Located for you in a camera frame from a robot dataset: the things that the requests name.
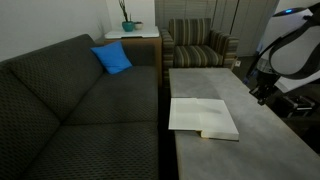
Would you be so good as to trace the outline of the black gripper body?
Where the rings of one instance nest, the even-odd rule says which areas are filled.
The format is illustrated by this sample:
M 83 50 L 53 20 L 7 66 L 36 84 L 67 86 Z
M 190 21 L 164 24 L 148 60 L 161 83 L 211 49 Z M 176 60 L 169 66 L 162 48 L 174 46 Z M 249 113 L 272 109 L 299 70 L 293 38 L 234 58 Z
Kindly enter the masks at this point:
M 279 76 L 276 74 L 269 74 L 259 71 L 256 77 L 256 87 L 251 89 L 249 93 L 258 100 L 266 100 L 277 90 L 274 84 L 278 79 Z

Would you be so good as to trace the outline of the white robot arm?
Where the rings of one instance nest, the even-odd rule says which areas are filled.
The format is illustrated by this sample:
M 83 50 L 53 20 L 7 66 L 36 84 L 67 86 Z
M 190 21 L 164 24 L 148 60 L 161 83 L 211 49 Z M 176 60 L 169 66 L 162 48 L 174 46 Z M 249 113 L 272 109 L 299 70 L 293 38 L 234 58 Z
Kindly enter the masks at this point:
M 288 8 L 270 19 L 262 50 L 243 82 L 256 78 L 249 93 L 263 105 L 276 90 L 287 93 L 318 80 L 319 70 L 320 9 Z

